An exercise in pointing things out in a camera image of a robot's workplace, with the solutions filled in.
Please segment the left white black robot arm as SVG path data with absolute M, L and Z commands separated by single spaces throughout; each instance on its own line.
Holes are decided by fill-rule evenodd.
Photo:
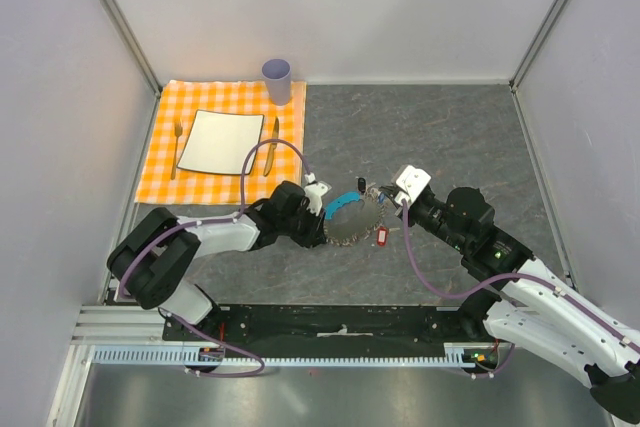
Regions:
M 218 307 L 184 276 L 197 258 L 223 252 L 248 252 L 288 237 L 303 248 L 326 242 L 323 197 L 330 186 L 311 180 L 301 187 L 289 181 L 243 212 L 209 218 L 178 217 L 153 209 L 111 252 L 106 265 L 145 310 L 159 308 L 183 319 L 198 340 L 219 329 Z

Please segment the metal keyring plate blue handle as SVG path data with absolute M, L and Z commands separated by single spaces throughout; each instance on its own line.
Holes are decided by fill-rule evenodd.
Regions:
M 352 246 L 383 223 L 386 207 L 375 195 L 351 191 L 325 208 L 324 235 L 329 244 Z

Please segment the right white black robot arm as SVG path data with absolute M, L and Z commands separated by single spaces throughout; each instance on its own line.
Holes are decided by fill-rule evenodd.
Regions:
M 609 414 L 639 422 L 639 332 L 610 316 L 494 224 L 495 210 L 471 187 L 440 201 L 430 187 L 382 192 L 403 227 L 419 225 L 454 248 L 478 285 L 461 294 L 458 328 L 467 339 L 487 334 L 554 364 L 585 386 Z

